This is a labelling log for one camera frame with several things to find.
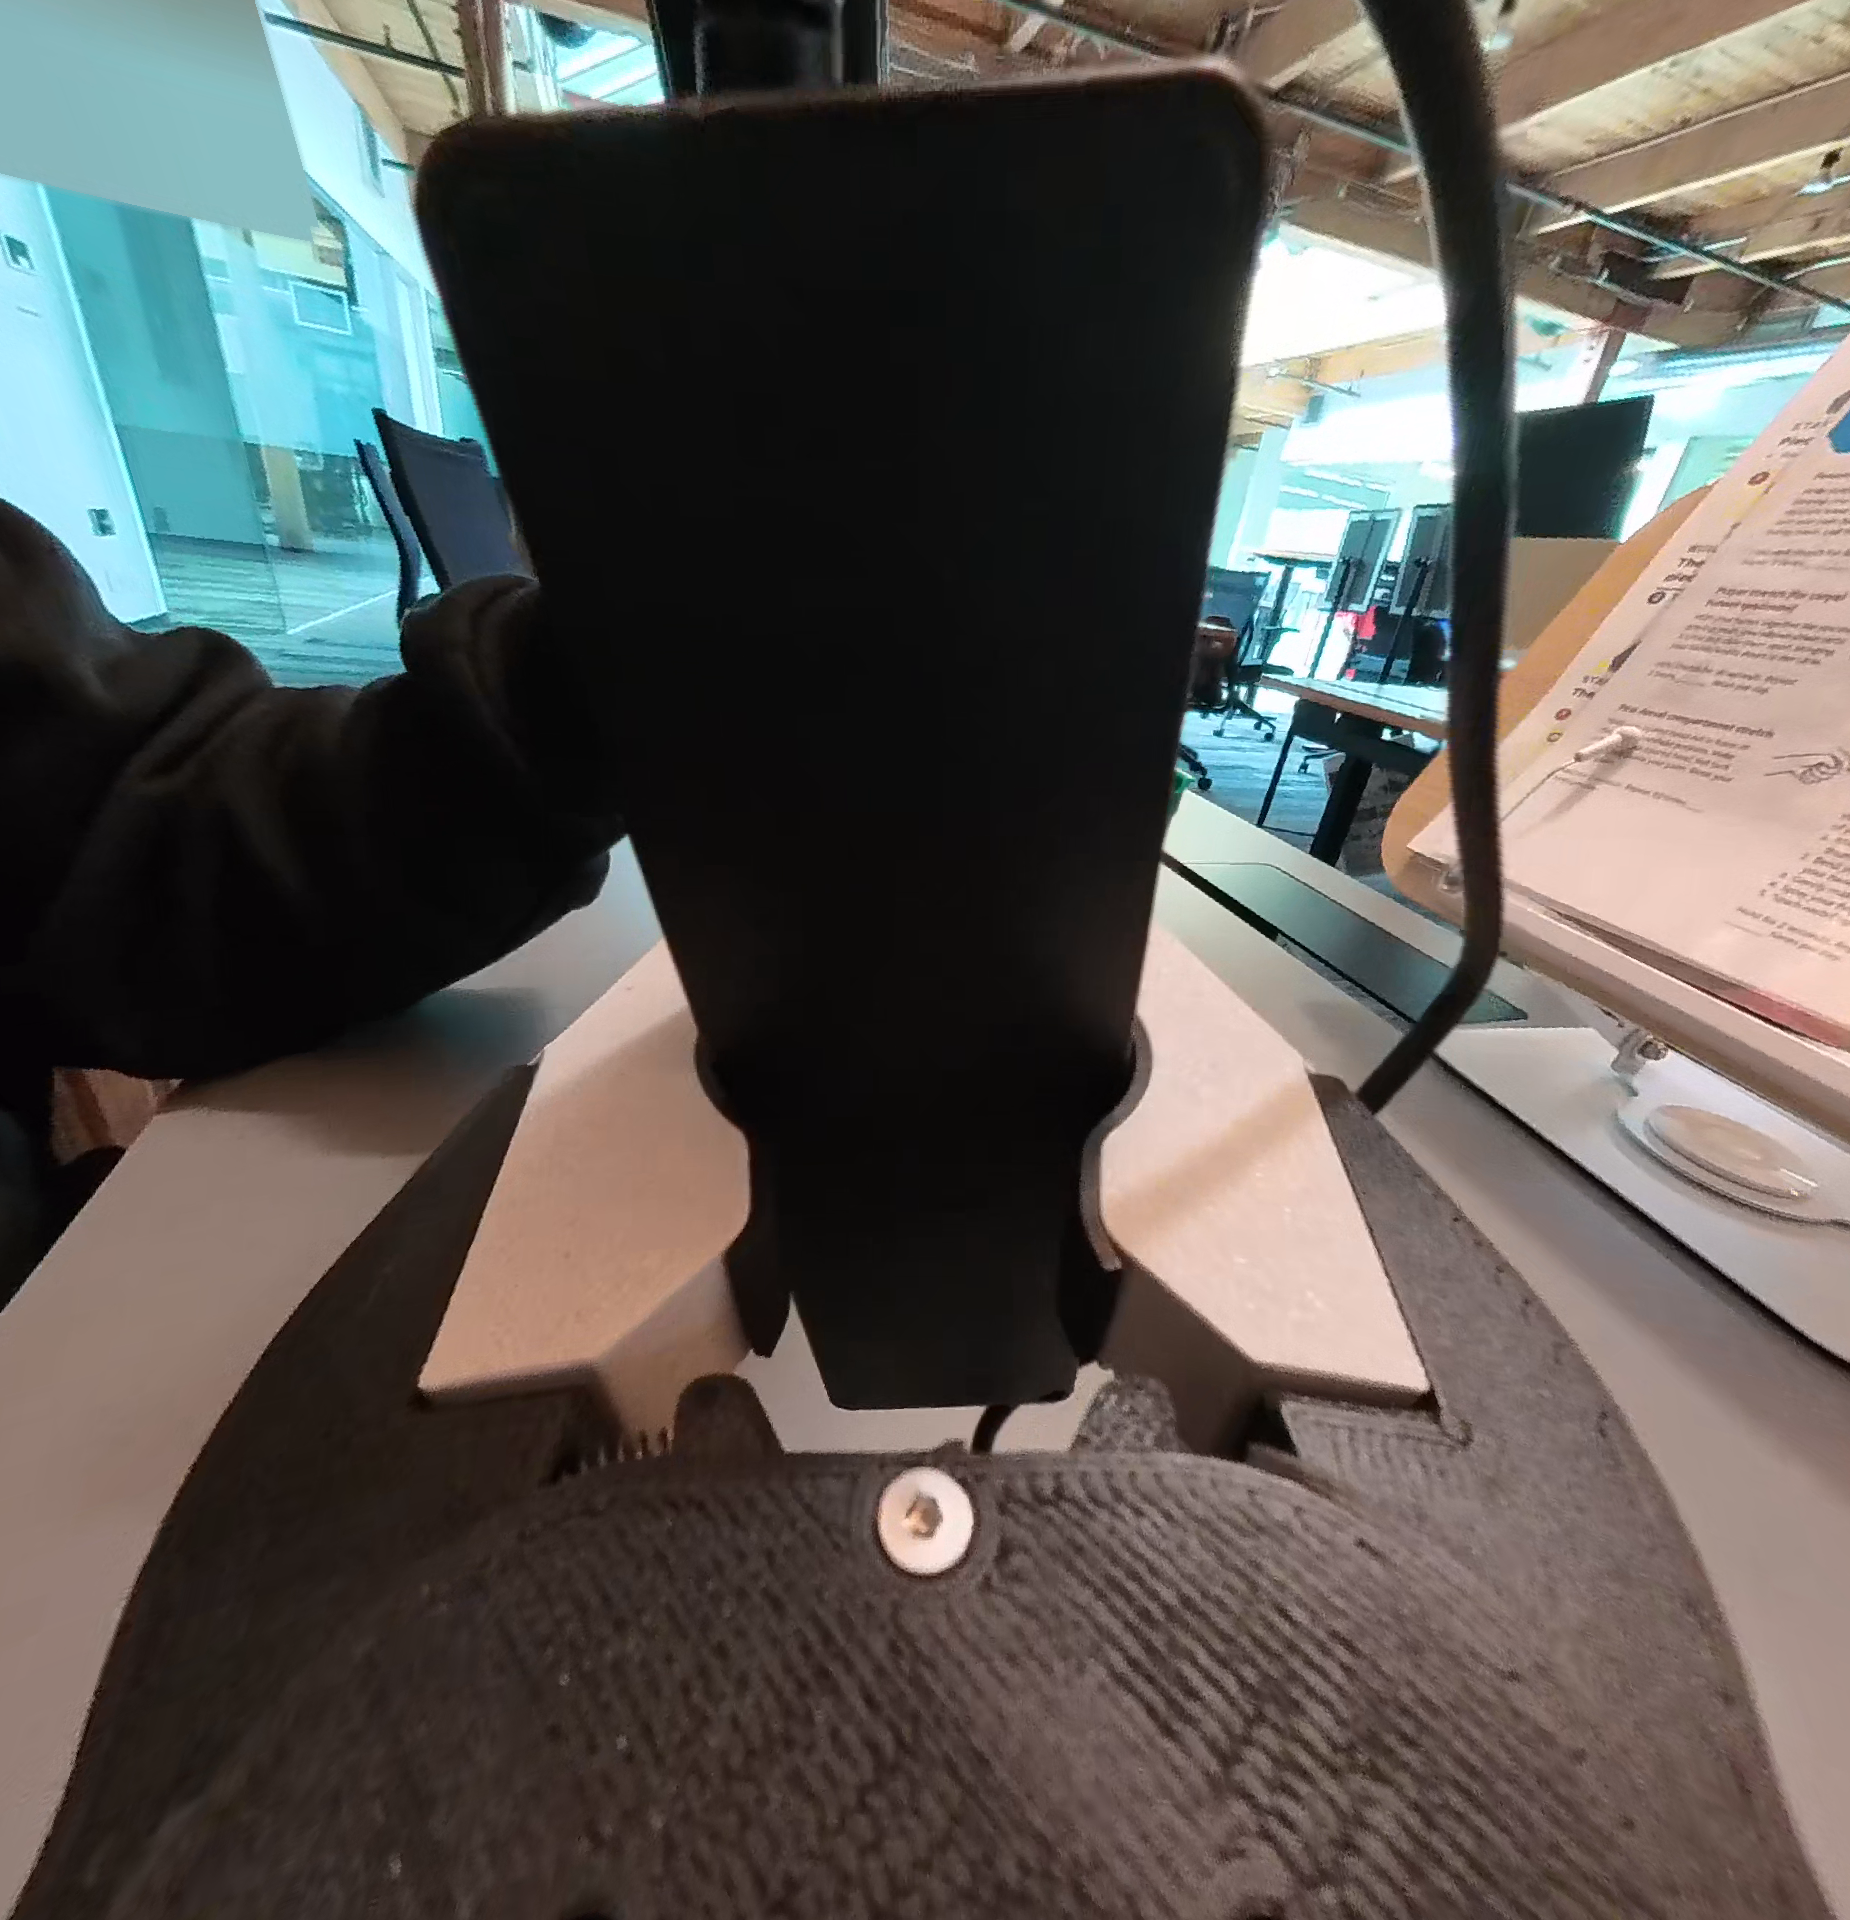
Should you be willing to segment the white round puck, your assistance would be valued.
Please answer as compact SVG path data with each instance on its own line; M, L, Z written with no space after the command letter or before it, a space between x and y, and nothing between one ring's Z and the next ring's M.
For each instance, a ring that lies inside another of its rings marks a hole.
M1850 1212L1809 1171L1804 1155L1736 1116L1632 1100L1614 1123L1662 1169L1725 1202L1777 1222L1850 1233Z

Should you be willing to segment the person's left forearm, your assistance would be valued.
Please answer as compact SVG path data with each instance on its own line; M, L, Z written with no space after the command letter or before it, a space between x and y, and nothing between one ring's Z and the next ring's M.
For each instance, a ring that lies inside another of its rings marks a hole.
M376 684L277 685L117 621L0 501L0 1103L302 1052L596 894L620 797L538 589L446 591L399 643Z

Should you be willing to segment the black office chair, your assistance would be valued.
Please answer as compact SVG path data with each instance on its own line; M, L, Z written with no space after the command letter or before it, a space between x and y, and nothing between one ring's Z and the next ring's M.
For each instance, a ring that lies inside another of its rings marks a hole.
M476 580L533 580L499 478L477 440L450 440L372 409L375 445L354 445L365 484L389 529L405 621L435 592Z

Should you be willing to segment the black monitor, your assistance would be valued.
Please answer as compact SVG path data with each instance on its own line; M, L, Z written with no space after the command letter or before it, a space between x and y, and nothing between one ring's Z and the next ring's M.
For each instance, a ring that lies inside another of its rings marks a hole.
M1654 396L1622 396L1515 418L1512 538L1621 538Z

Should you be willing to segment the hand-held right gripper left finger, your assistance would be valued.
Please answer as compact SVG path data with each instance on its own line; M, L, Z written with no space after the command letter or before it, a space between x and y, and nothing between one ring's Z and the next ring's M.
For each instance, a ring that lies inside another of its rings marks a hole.
M766 1376L726 1253L751 1216L742 1133L696 1065L659 941L533 1062L419 1393L438 1407L572 1387L613 1428L671 1428L706 1374Z

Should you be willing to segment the black swivel chair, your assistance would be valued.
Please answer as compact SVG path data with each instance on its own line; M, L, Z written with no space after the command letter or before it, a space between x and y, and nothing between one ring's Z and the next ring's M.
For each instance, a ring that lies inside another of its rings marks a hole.
M1272 660L1275 635L1265 611L1270 580L1268 571L1222 567L1210 567L1203 578L1186 712L1218 719L1219 734L1240 719L1270 741L1272 719L1258 709L1255 696L1266 681L1294 677L1288 666Z

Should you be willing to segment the wooden office desk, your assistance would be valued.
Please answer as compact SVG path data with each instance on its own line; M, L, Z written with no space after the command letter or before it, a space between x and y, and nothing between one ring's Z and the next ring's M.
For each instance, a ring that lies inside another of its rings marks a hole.
M1422 685L1361 685L1293 678L1293 719L1280 742L1255 823L1265 828L1294 747L1321 747L1341 758L1320 823L1309 843L1315 862L1334 866L1350 839L1373 773L1415 777L1447 745L1447 694Z

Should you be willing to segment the printed instruction sheet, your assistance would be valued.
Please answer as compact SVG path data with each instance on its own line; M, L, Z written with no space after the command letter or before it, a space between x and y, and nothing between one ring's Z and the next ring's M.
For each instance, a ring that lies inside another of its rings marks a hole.
M1502 755L1509 900L1850 1051L1850 332L1575 667Z

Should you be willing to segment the black plate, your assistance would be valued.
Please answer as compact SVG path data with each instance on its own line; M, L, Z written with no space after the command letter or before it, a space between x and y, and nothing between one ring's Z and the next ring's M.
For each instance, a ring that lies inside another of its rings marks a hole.
M835 1405L1067 1395L1266 187L1214 62L479 119L416 218Z

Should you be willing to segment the wooden document board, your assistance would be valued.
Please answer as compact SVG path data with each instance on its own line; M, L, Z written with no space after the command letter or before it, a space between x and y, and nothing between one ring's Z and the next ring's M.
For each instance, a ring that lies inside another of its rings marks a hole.
M1602 568L1584 581L1533 645L1500 677L1497 742L1507 761L1512 731L1537 709L1556 707L1555 685L1577 677L1575 660L1596 636L1621 600L1659 571L1665 546L1682 539L1684 522L1700 512L1712 490L1684 494L1665 507L1637 535L1616 546ZM1414 841L1444 817L1452 804L1448 755L1429 766L1392 806L1382 834L1382 871L1398 897L1454 930L1462 923L1462 892L1447 887L1443 863L1414 851Z

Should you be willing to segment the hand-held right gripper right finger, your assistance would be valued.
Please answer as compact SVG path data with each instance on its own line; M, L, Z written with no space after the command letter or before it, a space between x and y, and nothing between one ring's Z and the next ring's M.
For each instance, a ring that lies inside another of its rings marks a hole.
M1424 1362L1297 1049L1164 927L1134 1049L1081 1169L1113 1280L1099 1365L1158 1383L1191 1449L1288 1395L1422 1409Z

